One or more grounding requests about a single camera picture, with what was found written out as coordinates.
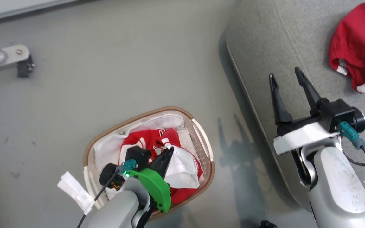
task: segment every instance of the white stripe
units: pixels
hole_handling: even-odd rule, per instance
[[[144,138],[140,138],[139,141],[142,143],[142,148],[146,149],[146,141],[144,140]]]
[[[163,144],[166,144],[166,143],[169,143],[169,142],[170,142],[170,140],[169,140],[168,138],[164,138],[164,139],[162,139],[162,140],[161,140],[161,142],[162,142]]]
[[[347,73],[349,72],[347,70],[347,65],[346,65],[346,61],[344,61],[344,59],[339,59],[339,66],[337,66],[337,72],[343,74],[343,75],[347,75]]]
[[[363,85],[361,85],[361,86],[358,86],[358,87],[357,87],[357,91],[359,91],[359,92],[361,92],[361,93],[365,94],[365,84],[363,84]]]
[[[153,147],[153,149],[155,149],[157,155],[161,154],[161,151],[163,150],[163,148],[156,148],[156,147]]]

